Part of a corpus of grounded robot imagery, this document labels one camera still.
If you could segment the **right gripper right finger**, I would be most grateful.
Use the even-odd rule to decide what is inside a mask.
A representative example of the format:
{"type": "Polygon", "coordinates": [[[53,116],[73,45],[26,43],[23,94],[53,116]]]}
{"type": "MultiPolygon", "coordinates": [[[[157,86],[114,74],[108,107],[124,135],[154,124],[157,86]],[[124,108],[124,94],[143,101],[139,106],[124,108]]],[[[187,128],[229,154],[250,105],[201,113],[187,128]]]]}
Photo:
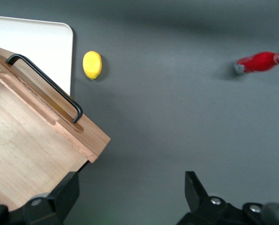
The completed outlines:
{"type": "Polygon", "coordinates": [[[190,212],[179,225],[221,225],[227,203],[216,196],[209,196],[195,172],[185,173],[185,197],[190,212]]]}

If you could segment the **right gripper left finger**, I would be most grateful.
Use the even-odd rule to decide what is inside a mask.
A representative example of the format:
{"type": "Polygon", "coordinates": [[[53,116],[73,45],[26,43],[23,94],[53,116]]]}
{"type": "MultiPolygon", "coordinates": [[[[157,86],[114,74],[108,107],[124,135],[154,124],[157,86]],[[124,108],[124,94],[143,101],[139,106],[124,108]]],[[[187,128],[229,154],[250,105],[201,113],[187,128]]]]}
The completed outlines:
{"type": "Polygon", "coordinates": [[[23,207],[27,225],[62,225],[79,197],[77,172],[69,172],[46,196],[36,197],[23,207]]]}

